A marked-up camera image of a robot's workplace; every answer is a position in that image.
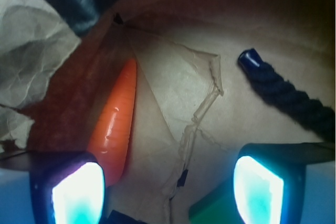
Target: plastic carrot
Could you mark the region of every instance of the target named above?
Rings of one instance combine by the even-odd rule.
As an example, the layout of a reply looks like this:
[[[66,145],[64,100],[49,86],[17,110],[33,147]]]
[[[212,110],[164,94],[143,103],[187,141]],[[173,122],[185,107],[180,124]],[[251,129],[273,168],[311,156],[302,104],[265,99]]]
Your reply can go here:
[[[104,170],[106,186],[120,179],[131,131],[137,63],[126,62],[99,116],[91,136],[88,151]]]

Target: green object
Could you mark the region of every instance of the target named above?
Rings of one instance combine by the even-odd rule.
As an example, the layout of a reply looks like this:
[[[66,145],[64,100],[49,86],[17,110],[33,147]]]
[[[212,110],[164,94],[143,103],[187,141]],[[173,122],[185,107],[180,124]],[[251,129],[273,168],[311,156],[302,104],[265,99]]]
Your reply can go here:
[[[220,184],[189,210],[191,224],[240,224],[233,191],[233,179]]]

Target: led light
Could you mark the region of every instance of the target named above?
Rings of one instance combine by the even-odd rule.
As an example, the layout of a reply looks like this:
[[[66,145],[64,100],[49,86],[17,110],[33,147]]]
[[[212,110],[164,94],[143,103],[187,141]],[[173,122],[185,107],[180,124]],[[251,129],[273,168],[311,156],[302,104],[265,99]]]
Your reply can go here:
[[[241,157],[234,170],[234,194],[245,223],[279,224],[284,181],[250,156]]]
[[[99,222],[104,175],[97,163],[85,163],[52,190],[56,224]]]

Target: twisted rope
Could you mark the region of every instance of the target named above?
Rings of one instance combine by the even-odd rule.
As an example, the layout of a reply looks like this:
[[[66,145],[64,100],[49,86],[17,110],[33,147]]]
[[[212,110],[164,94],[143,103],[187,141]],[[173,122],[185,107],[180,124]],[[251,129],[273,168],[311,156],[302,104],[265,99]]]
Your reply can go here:
[[[319,100],[310,99],[307,93],[296,90],[294,85],[285,81],[270,64],[261,59],[255,63],[255,67],[250,65],[244,68],[244,64],[242,67],[252,88],[267,104],[274,105],[324,140],[335,142],[335,112],[331,108],[323,106]]]

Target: black cord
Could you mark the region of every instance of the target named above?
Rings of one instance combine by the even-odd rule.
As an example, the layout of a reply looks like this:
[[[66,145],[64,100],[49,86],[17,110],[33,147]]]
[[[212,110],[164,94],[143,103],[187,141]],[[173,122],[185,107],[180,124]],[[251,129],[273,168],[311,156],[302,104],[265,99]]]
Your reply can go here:
[[[309,99],[303,91],[285,81],[273,67],[261,60],[255,49],[238,58],[253,89],[262,99],[287,113],[305,129],[311,129],[328,142],[335,142],[335,112],[319,100]]]

